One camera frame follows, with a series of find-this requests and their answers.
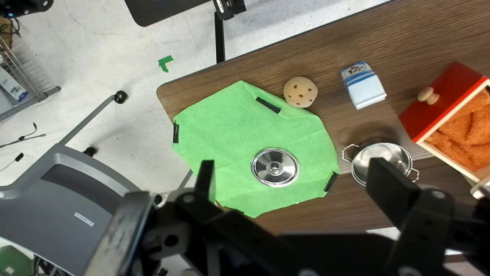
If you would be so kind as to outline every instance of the orange box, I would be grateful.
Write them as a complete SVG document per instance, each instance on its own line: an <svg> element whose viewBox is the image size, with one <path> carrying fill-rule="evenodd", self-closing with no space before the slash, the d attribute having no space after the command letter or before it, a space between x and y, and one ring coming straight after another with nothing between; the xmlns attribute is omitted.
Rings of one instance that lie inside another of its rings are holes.
<svg viewBox="0 0 490 276"><path fill-rule="evenodd" d="M490 181L489 77L452 63L400 113L400 121L414 142L469 179Z"/></svg>

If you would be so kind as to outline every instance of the green felt mat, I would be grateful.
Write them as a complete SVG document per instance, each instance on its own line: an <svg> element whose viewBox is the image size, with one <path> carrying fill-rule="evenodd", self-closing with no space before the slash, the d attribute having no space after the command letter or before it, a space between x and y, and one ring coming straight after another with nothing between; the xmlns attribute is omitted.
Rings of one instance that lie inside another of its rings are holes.
<svg viewBox="0 0 490 276"><path fill-rule="evenodd" d="M193 172L202 159L214 159L210 199L251 218L325 196L331 176L339 172L335 147L319 116L245 81L190 106L175 123L179 133L173 149ZM267 147L286 149L299 161L300 172L291 185L268 187L253 176L251 161Z"/></svg>

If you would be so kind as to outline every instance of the wooden table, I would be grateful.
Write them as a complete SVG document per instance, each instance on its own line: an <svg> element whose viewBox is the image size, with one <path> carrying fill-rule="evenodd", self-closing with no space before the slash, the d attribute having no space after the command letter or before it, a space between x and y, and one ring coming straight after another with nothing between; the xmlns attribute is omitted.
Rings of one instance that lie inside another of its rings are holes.
<svg viewBox="0 0 490 276"><path fill-rule="evenodd" d="M291 77L305 75L320 89L311 112L323 119L337 149L375 135L395 135L415 159L423 159L429 153L409 141L397 115L415 100L421 86L430 84L455 60L490 75L489 18L489 0L394 0L162 84L158 98L173 118L182 109L237 80L280 95ZM339 72L357 60L366 60L378 73L389 93L384 103L363 110L354 109ZM453 173L440 161L427 162L437 169L424 167L426 161L417 162L423 165L423 179L438 182L441 170ZM464 185L458 178L455 185L447 188L464 196L466 192L455 190ZM276 233L361 230L381 225L386 218L375 213L369 201L351 176L345 175L325 199L273 211L259 222Z"/></svg>

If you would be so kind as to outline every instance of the stainless steel bowl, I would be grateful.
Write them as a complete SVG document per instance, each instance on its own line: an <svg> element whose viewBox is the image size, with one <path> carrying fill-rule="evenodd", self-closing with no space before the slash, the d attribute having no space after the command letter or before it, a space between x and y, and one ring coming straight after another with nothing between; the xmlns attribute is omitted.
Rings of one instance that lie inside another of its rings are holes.
<svg viewBox="0 0 490 276"><path fill-rule="evenodd" d="M270 187L285 187L299 175L296 158L283 149L263 149L251 161L251 172L257 181Z"/></svg>
<svg viewBox="0 0 490 276"><path fill-rule="evenodd" d="M349 159L346 152L354 147L358 150L354 158ZM342 150L342 159L351 162L351 173L354 179L361 185L366 185L371 158L384 158L406 176L415 173L415 178L412 179L414 182L420 178L420 172L414 169L414 159L410 153L398 144L375 142L366 147L351 144Z"/></svg>

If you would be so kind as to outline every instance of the black cable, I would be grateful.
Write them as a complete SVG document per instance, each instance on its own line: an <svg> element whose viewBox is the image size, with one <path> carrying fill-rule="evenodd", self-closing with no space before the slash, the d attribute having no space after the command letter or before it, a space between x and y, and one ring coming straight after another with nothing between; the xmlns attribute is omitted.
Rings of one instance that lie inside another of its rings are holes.
<svg viewBox="0 0 490 276"><path fill-rule="evenodd" d="M29 132L29 133L26 133L26 135L18 136L18 138L17 138L17 139L14 139L14 141L9 141L9 142L5 142L5 144L0 144L0 149L2 149L2 147L8 147L8 146L12 146L12 144L17 144L17 142L23 142L23 141L28 141L28 139L35 139L35 138L46 136L46 133L35 135L35 132L37 132L37 124L35 124L35 123L32 123L32 126L34 126L34 130L32 130L32 132Z"/></svg>
<svg viewBox="0 0 490 276"><path fill-rule="evenodd" d="M0 169L0 172L3 172L5 169L11 167L11 164L22 161L22 158L25 158L25 153L23 153L23 152L18 153L17 158L12 159L9 164L3 165L3 167Z"/></svg>

